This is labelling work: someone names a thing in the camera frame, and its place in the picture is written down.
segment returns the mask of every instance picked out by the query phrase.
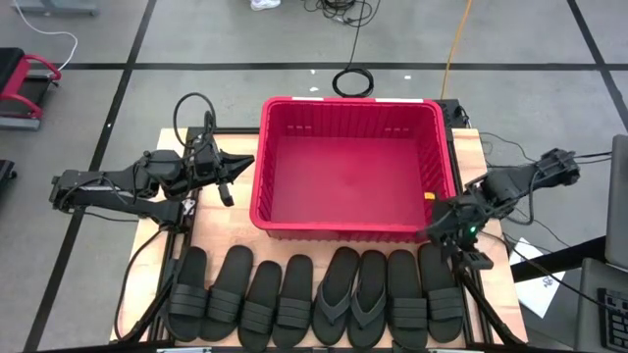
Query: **black flip-flop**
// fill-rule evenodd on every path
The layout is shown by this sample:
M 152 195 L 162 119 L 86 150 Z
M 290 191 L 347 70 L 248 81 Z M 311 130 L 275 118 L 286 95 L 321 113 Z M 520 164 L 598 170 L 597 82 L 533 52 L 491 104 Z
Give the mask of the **black flip-flop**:
M 369 250 L 362 254 L 357 288 L 351 300 L 346 333 L 353 348 L 371 349 L 386 328 L 386 256 Z
M 423 298 L 416 260 L 407 250 L 389 256 L 389 330 L 396 343 L 421 350 L 428 343 L 428 302 Z
M 441 249 L 431 243 L 419 248 L 421 284 L 428 298 L 428 331 L 436 341 L 445 343 L 460 335 L 464 304 L 462 291 L 441 258 Z
M 177 263 L 163 314 L 166 329 L 177 340 L 190 342 L 198 336 L 207 304 L 206 266 L 205 250 L 195 246 L 185 250 Z
M 266 349 L 271 339 L 281 284 L 281 266 L 272 261 L 259 264 L 237 327 L 237 338 L 247 352 L 263 352 Z
M 286 276 L 279 296 L 273 342 L 278 348 L 290 349 L 307 333 L 312 321 L 312 260 L 294 255 L 286 266 Z
M 342 338 L 359 262 L 360 255 L 355 250 L 347 247 L 336 250 L 318 286 L 312 329 L 316 338 L 325 345 L 334 345 Z
M 209 289 L 199 337 L 215 342 L 234 331 L 252 268 L 253 253 L 249 248 L 236 245 L 229 249 L 225 263 Z

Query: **wooden table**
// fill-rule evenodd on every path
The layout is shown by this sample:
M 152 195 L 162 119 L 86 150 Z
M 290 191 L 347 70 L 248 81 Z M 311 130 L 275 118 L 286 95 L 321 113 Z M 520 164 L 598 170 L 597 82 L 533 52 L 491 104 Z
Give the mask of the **wooden table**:
M 185 136 L 186 130 L 180 129 L 180 135 Z M 455 129 L 453 131 L 455 152 L 460 169 L 462 182 L 467 182 L 486 172 L 486 163 L 482 152 L 482 144 L 478 131 L 475 129 Z M 216 135 L 219 146 L 234 154 L 256 154 L 257 135 Z M 158 149 L 174 149 L 180 154 L 183 149 L 177 143 L 174 132 L 171 128 L 164 128 L 161 131 Z M 207 251 L 208 268 L 205 277 L 205 286 L 209 287 L 225 260 L 227 250 L 236 244 L 243 244 L 249 247 L 255 256 L 254 266 L 264 260 L 272 260 L 283 267 L 288 262 L 290 256 L 294 254 L 305 254 L 314 263 L 314 291 L 320 279 L 328 268 L 332 255 L 338 247 L 350 246 L 358 252 L 369 249 L 377 249 L 385 254 L 390 254 L 396 249 L 410 250 L 415 256 L 417 244 L 397 244 L 397 243 L 377 243 L 377 242 L 312 242 L 295 240 L 277 240 L 269 237 L 264 231 L 257 229 L 251 223 L 248 216 L 250 204 L 251 188 L 255 166 L 249 167 L 235 182 L 230 185 L 230 191 L 235 200 L 235 206 L 226 208 L 223 206 L 216 187 L 208 186 L 206 192 L 201 191 L 196 209 L 194 232 L 191 244 L 201 247 Z M 157 225 L 150 220 L 140 220 L 135 234 L 134 251 L 155 231 Z M 485 232 L 501 236 L 501 227 L 498 221 L 490 221 Z M 125 334 L 143 314 L 144 310 L 154 298 L 156 284 L 159 278 L 163 255 L 165 251 L 166 236 L 162 235 L 149 245 L 137 257 L 129 275 L 125 301 L 119 317 L 119 325 L 122 334 Z M 496 239 L 488 236 L 480 236 L 477 247 L 485 252 L 494 262 L 492 270 L 482 271 L 482 285 L 484 292 L 501 319 L 508 324 L 510 329 L 520 339 L 527 341 L 526 330 L 515 292 L 508 256 L 505 247 Z M 482 342 L 482 332 L 478 309 L 469 293 L 467 293 L 469 303 L 469 314 L 474 332 L 474 340 Z M 388 332 L 377 347 L 390 347 L 392 338 Z M 220 342 L 205 342 L 197 339 L 185 345 L 203 346 L 240 346 L 237 340 L 236 331 Z M 464 347 L 464 337 L 462 334 L 454 341 L 442 344 L 433 340 L 428 341 L 428 347 Z M 316 339 L 313 332 L 305 336 L 299 346 L 317 347 L 322 344 Z M 336 347 L 350 347 L 346 334 Z

